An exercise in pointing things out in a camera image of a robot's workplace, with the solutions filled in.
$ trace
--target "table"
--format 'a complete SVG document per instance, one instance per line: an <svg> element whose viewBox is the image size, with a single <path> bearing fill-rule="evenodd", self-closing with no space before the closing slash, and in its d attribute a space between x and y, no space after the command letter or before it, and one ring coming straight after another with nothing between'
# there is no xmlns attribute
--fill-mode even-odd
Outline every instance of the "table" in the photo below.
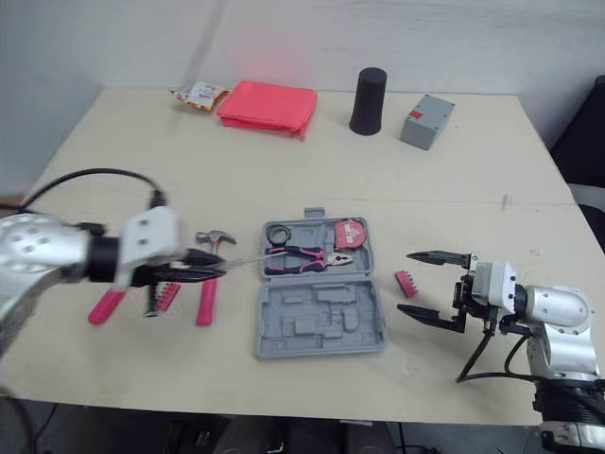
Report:
<svg viewBox="0 0 605 454"><path fill-rule="evenodd" d="M123 302L103 326L86 322L106 285L47 291L2 364L23 397L144 410L297 415L477 424L536 424L533 386L454 378L480 340L424 326L399 313L392 277L408 270L417 303L453 313L461 269L432 267L407 253L444 249L508 259L525 284L582 288L597 311L593 331L605 352L605 260L549 154L515 96L442 95L455 102L430 151L398 140L419 94L388 94L383 129L347 127L354 95L320 93L304 142L224 128L212 114L176 103L165 90L105 90L41 177L93 166L135 169L161 182L191 238L220 228L238 240L227 257L258 252L270 219L328 216L369 223L390 343L380 354L259 360L254 354L258 269L220 283L216 321L195 326L199 286L185 286L180 317L144 319L145 293ZM147 189L97 176L62 186L36 206L65 220L107 222L119 231L145 209ZM497 336L476 365L500 370L514 336ZM520 355L514 367L527 370Z"/></svg>

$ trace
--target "pink folded fabric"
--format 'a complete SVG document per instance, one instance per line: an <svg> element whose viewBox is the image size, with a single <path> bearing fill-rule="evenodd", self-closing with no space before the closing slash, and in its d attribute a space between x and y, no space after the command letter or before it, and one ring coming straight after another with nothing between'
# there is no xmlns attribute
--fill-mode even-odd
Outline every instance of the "pink folded fabric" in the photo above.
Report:
<svg viewBox="0 0 605 454"><path fill-rule="evenodd" d="M318 102L307 88L292 88L261 82L240 82L218 112L225 126L288 131L304 140Z"/></svg>

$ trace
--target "gray tool case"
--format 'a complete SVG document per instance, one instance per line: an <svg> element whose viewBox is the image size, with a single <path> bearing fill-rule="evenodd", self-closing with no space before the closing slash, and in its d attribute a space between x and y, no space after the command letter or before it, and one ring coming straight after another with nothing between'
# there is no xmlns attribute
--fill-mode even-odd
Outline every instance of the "gray tool case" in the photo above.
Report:
<svg viewBox="0 0 605 454"><path fill-rule="evenodd" d="M265 267L298 267L309 260L290 255L269 257L261 263L268 281L259 302L259 358L378 352L387 346L387 327L378 288L368 276L373 268L368 223L363 218L326 219L323 208L307 208L304 220L268 222L263 227L262 251L275 225L287 227L287 246L322 247L334 251L335 224L353 219L363 224L366 241L358 249L342 251L354 262L325 271L267 275Z"/></svg>

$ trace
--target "gray wall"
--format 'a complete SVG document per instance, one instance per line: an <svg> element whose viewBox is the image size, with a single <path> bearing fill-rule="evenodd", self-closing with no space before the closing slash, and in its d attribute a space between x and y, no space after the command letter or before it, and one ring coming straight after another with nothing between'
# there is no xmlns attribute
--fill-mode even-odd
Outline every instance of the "gray wall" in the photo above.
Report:
<svg viewBox="0 0 605 454"><path fill-rule="evenodd" d="M103 86L353 90L376 65L391 91L518 94L549 145L604 44L602 0L0 0L0 195L29 189Z"/></svg>

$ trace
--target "black cable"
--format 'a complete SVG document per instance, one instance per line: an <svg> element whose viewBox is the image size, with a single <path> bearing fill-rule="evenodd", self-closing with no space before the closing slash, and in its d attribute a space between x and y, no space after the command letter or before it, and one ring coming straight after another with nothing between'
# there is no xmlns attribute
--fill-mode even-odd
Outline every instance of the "black cable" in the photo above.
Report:
<svg viewBox="0 0 605 454"><path fill-rule="evenodd" d="M515 372L513 372L510 369L510 363L512 362L512 359L514 358L514 356L516 355L516 353L519 351L519 349L521 348L521 346L528 339L529 339L529 335L524 335L521 339L519 339L517 341L517 343L514 344L514 346L510 350L509 354L507 355L506 360L504 361L504 370L505 370L505 372L487 372L487 373L484 373L484 374L466 375L462 380L460 380L460 381L457 380L457 382L461 383L461 382L464 382L464 381L476 380L476 379L479 379L479 378L516 378L518 380L529 381L529 382L532 382L532 383L536 382L536 381L548 381L549 385L557 387L558 390L560 390L563 393L565 393L568 397L576 400L581 405L583 405L584 407L586 407L587 409L589 409L590 411L592 411L594 414L596 414L601 419L601 421L603 422L603 424L605 424L605 410L604 409L602 409L601 407L597 406L596 404L594 404L590 400L586 399L584 396L582 396L582 395L580 395L578 393L574 393L573 391L571 391L567 387L565 387L563 385L560 385L557 382L557 380L547 380L547 378L545 378L543 376L538 376L538 375L516 374ZM477 349L475 350L475 352L479 350L479 347L481 346L481 343L479 344L479 346L477 347Z"/></svg>
<svg viewBox="0 0 605 454"><path fill-rule="evenodd" d="M514 344L514 347L512 347L512 350L510 350L509 355L504 361L504 371L508 374L508 376L510 376L510 378L518 378L520 380L525 381L540 381L543 380L541 376L516 374L515 372L510 370L510 363L512 362L512 359L521 348L521 345L523 345L528 339L529 334L525 334L520 340L517 341L517 343Z"/></svg>
<svg viewBox="0 0 605 454"><path fill-rule="evenodd" d="M7 205L6 203L0 203L0 211L11 211L11 212L20 212L20 213L36 213L31 210L24 210L21 206L16 205Z"/></svg>
<svg viewBox="0 0 605 454"><path fill-rule="evenodd" d="M105 168L105 167L101 167L101 168L86 168L83 170L79 170L77 172L72 172L72 173L68 173L67 175L63 175L62 177L59 177L56 180L53 180L52 182L45 184L43 187L41 187L40 189L38 189L36 192L34 192L31 196L29 196L27 198L27 200L21 205L19 212L20 213L24 213L25 210L32 204L34 203L37 199L39 199L41 196L43 196L44 194L46 194L48 191L50 191L51 189L53 189L54 187L63 184L65 182L68 182L70 180L74 180L75 178L79 178L79 177L83 177L86 175L98 175L98 174L110 174L110 175L122 175L125 177L131 177L131 178L135 178L137 180L141 180L147 184L149 184L154 192L156 194L163 194L164 191L162 190L162 188L157 185L153 180L151 180L149 177L146 177L145 175L142 175L140 173L136 173L136 172L131 172L129 170L122 170L120 168Z"/></svg>
<svg viewBox="0 0 605 454"><path fill-rule="evenodd" d="M40 428L38 429L38 431L34 435L34 439L35 440L40 440L40 437L42 436L42 434L44 433L44 431L46 430L46 428L50 424L50 421L53 419L53 416L55 414L55 411L57 411L57 407L58 406L59 406L59 404L57 404L57 403L53 404L52 409L50 410L50 412L48 413L48 416L46 417L46 421L44 421L44 423L40 426Z"/></svg>
<svg viewBox="0 0 605 454"><path fill-rule="evenodd" d="M26 407L17 397L12 394L8 388L5 388L2 385L0 385L0 397L4 397L17 414L17 418L19 419L21 427L23 428L27 438L27 452L29 454L38 454L39 449L36 437L34 435L34 426L31 422L31 418L29 417Z"/></svg>
<svg viewBox="0 0 605 454"><path fill-rule="evenodd" d="M401 442L401 454L406 453L406 440L404 439L404 429L401 426L401 423L397 423L397 427L399 428L399 441Z"/></svg>
<svg viewBox="0 0 605 454"><path fill-rule="evenodd" d="M483 339L481 340L479 345L476 347L475 351L473 352L473 354L471 355L469 360L466 361L464 368L462 368L462 372L460 372L460 374L456 378L457 383L462 383L463 381L468 381L467 375L468 375L469 371L471 369L473 369L473 366L475 365L476 361L479 359L479 357L485 350L485 347L488 346L488 343L490 342L492 335L493 334L490 331L486 331L485 333L483 333Z"/></svg>

